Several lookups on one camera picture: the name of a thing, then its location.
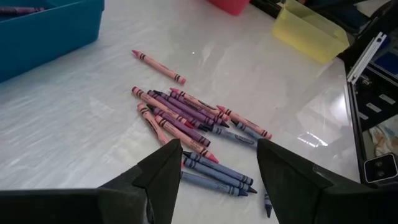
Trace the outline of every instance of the teal plastic bin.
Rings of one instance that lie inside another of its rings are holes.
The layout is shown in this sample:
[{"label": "teal plastic bin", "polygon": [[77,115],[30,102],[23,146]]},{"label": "teal plastic bin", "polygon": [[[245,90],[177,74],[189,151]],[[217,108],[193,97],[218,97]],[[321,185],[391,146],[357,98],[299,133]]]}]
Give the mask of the teal plastic bin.
[{"label": "teal plastic bin", "polygon": [[0,0],[9,6],[47,10],[0,16],[0,82],[95,41],[104,0]]}]

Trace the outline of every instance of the periwinkle crayon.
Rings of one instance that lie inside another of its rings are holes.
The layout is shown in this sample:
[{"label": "periwinkle crayon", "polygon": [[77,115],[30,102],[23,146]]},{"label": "periwinkle crayon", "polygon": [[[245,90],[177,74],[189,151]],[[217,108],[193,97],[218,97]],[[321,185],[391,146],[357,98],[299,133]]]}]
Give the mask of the periwinkle crayon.
[{"label": "periwinkle crayon", "polygon": [[191,184],[199,185],[202,187],[206,187],[208,189],[217,190],[219,192],[223,192],[226,194],[234,195],[234,196],[248,196],[249,194],[243,190],[239,190],[236,187],[232,187],[230,185],[222,184],[220,182],[210,180],[207,178],[199,177],[197,175],[193,175],[187,172],[181,171],[181,180],[189,182]]},{"label": "periwinkle crayon", "polygon": [[0,15],[22,16],[44,10],[42,7],[0,7]]},{"label": "periwinkle crayon", "polygon": [[264,194],[264,206],[267,212],[267,217],[268,218],[271,217],[272,204],[271,201],[269,200],[267,189],[265,189],[265,194]]},{"label": "periwinkle crayon", "polygon": [[199,107],[199,106],[194,105],[193,103],[189,102],[186,98],[184,98],[184,97],[178,95],[176,92],[173,92],[173,91],[172,91],[172,92],[170,93],[170,96],[171,96],[173,99],[177,100],[179,103],[182,103],[182,105],[185,105],[185,106],[189,107],[189,108],[190,108],[191,110],[193,110],[194,112],[199,113],[199,114],[202,114],[203,116],[205,116],[205,117],[207,117],[207,118],[210,118],[210,119],[211,119],[212,121],[214,121],[216,124],[221,125],[221,126],[224,126],[224,127],[226,127],[226,128],[229,128],[229,125],[226,124],[221,118],[219,118],[219,117],[213,115],[213,114],[210,113],[209,111],[207,111],[207,110],[205,110],[205,109],[203,109],[203,108],[201,108],[201,107]]},{"label": "periwinkle crayon", "polygon": [[224,130],[222,128],[217,128],[215,126],[213,126],[210,129],[210,131],[212,133],[214,133],[214,134],[219,135],[219,136],[226,137],[226,138],[228,138],[228,139],[230,139],[232,141],[240,142],[240,143],[243,143],[245,145],[248,145],[248,146],[251,146],[251,147],[257,149],[257,141],[253,141],[251,139],[248,139],[248,138],[242,137],[240,135],[234,134],[234,133],[229,132],[227,130]]},{"label": "periwinkle crayon", "polygon": [[248,119],[243,118],[239,114],[231,111],[230,109],[225,108],[224,106],[217,105],[217,107],[218,107],[218,109],[220,111],[222,111],[225,114],[227,114],[228,116],[230,116],[231,119],[234,119],[235,121],[239,121],[240,123],[246,125],[247,127],[250,127],[255,132],[259,133],[261,136],[264,136],[266,139],[271,139],[272,138],[272,134],[271,133],[268,133],[268,131],[260,128],[258,125],[254,124],[253,122],[249,121]]},{"label": "periwinkle crayon", "polygon": [[185,156],[187,156],[188,158],[190,158],[191,160],[199,162],[199,163],[201,163],[201,164],[203,164],[203,165],[205,165],[207,167],[210,167],[210,168],[212,168],[214,170],[217,170],[219,172],[222,172],[223,174],[226,174],[226,175],[228,175],[228,176],[230,176],[232,178],[235,178],[238,181],[241,181],[241,182],[243,182],[245,184],[248,184],[248,185],[252,185],[253,184],[253,179],[252,178],[250,178],[250,177],[248,177],[246,175],[240,174],[239,172],[236,172],[235,170],[232,170],[232,169],[230,169],[228,167],[225,167],[225,166],[223,166],[221,164],[217,164],[217,163],[215,163],[215,162],[213,162],[213,161],[211,161],[211,160],[209,160],[209,159],[207,159],[207,158],[205,158],[203,156],[199,156],[197,153],[186,152],[186,151],[183,151],[182,153]]},{"label": "periwinkle crayon", "polygon": [[248,184],[242,183],[228,175],[225,175],[221,172],[218,172],[217,170],[214,170],[212,168],[204,166],[204,165],[200,164],[199,162],[195,162],[187,157],[184,159],[184,166],[192,168],[202,174],[208,175],[209,177],[220,180],[226,184],[237,187],[241,190],[244,190],[245,192],[250,192],[250,193],[255,193],[255,194],[257,193]]},{"label": "periwinkle crayon", "polygon": [[166,107],[168,107],[170,110],[176,112],[177,114],[179,114],[181,117],[185,118],[190,124],[192,124],[195,128],[197,129],[201,129],[202,131],[207,131],[207,129],[201,125],[201,123],[199,123],[199,121],[197,121],[195,118],[193,118],[192,116],[190,116],[189,114],[187,114],[186,112],[178,109],[176,106],[174,106],[173,104],[171,104],[170,102],[168,102],[167,100],[165,100],[163,97],[161,97],[160,95],[158,95],[157,93],[155,93],[152,90],[148,91],[148,95],[153,97],[155,100],[161,102],[163,105],[165,105]]},{"label": "periwinkle crayon", "polygon": [[210,118],[206,117],[205,115],[193,110],[192,108],[190,108],[189,106],[179,102],[175,98],[169,97],[165,93],[162,93],[160,91],[155,91],[155,92],[157,94],[159,94],[161,97],[163,97],[165,100],[167,100],[168,102],[170,102],[174,106],[180,108],[182,111],[188,113],[190,116],[193,116],[194,118],[196,118],[200,122],[208,124],[208,125],[213,125],[214,124],[214,121],[212,119],[210,119]]},{"label": "periwinkle crayon", "polygon": [[208,147],[210,145],[209,139],[203,137],[202,135],[198,134],[194,130],[186,127],[183,125],[181,122],[178,122],[176,119],[172,118],[170,115],[167,113],[164,113],[164,111],[161,111],[159,108],[156,108],[155,106],[152,105],[147,105],[152,112],[154,112],[155,115],[159,115],[166,119],[168,122],[170,122],[172,125],[174,125],[176,128],[190,136],[193,140],[199,142],[200,144]]},{"label": "periwinkle crayon", "polygon": [[246,134],[252,136],[255,140],[258,139],[263,139],[264,137],[262,137],[260,134],[258,134],[257,132],[255,132],[253,129],[247,127],[246,125],[240,123],[239,121],[235,121],[233,119],[231,119],[232,123],[235,124],[235,126],[237,128],[239,128],[240,130],[242,130],[243,132],[245,132]]}]

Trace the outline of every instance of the pile of crayons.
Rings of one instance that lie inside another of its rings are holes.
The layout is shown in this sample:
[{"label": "pile of crayons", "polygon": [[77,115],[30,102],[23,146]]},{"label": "pile of crayons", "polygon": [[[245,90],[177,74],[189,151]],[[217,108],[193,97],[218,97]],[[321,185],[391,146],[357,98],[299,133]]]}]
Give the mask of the pile of crayons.
[{"label": "pile of crayons", "polygon": [[[147,58],[140,52],[134,51],[134,53],[143,60]],[[137,109],[162,144],[169,141],[162,130],[164,128],[197,152],[184,151],[183,154],[186,158],[183,160],[182,166],[214,179],[182,172],[182,180],[234,196],[248,196],[248,193],[257,193],[251,187],[252,178],[219,164],[218,159],[207,150],[211,144],[210,140],[194,129],[203,132],[209,131],[253,149],[257,149],[258,139],[270,139],[272,134],[224,106],[217,105],[217,108],[214,108],[181,90],[176,88],[170,88],[170,90],[169,95],[157,90],[149,90],[145,93],[135,86],[132,88],[132,94],[147,103],[147,107],[143,103],[138,104]],[[229,120],[251,138],[227,131]],[[264,200],[269,217],[272,205],[267,193]]]}]

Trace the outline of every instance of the cloth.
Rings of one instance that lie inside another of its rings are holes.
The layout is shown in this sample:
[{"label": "cloth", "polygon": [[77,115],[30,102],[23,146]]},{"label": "cloth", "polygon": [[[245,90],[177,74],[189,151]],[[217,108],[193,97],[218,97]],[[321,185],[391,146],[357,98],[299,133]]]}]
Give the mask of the cloth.
[{"label": "cloth", "polygon": [[369,130],[375,145],[374,153],[381,156],[389,152],[398,155],[398,115]]}]

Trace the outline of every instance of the table surface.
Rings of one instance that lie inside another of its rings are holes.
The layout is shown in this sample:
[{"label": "table surface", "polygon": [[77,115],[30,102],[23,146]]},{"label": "table surface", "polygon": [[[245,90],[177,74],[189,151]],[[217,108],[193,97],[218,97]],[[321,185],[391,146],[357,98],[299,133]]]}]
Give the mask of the table surface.
[{"label": "table surface", "polygon": [[[133,86],[180,88],[224,105],[277,144],[359,182],[343,62],[307,58],[271,34],[273,23],[252,5],[234,17],[204,0],[106,2],[95,43],[0,84],[0,189],[97,187],[157,150]],[[173,223],[277,223],[274,212],[266,218],[256,152],[204,135],[220,163],[252,177],[259,193],[236,198],[182,182]]]}]

